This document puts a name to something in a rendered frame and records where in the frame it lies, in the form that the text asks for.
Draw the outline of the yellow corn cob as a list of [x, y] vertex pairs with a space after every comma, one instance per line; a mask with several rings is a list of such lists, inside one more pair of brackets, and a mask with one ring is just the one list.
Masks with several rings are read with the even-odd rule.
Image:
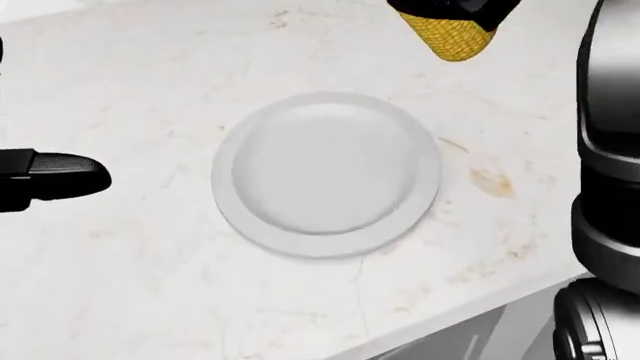
[[442, 20], [398, 12], [416, 35], [440, 59], [464, 62], [481, 53], [497, 30], [486, 31], [471, 20]]

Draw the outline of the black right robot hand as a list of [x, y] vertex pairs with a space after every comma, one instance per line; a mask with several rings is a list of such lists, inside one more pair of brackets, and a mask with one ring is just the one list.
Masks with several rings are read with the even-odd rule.
[[486, 32], [500, 26], [521, 0], [386, 0], [403, 14], [433, 20], [472, 21]]

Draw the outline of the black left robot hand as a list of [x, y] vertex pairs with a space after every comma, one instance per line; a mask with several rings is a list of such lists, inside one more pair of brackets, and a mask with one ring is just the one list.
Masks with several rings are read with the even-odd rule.
[[23, 212], [33, 200], [96, 194], [111, 184], [107, 168], [92, 158], [35, 149], [0, 149], [0, 213]]

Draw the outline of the white round plate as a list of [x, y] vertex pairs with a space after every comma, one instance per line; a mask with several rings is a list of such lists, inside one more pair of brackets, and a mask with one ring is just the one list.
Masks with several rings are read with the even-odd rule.
[[367, 95], [313, 92], [246, 116], [216, 152], [212, 193], [245, 239], [290, 257], [366, 254], [426, 215], [441, 184], [423, 122]]

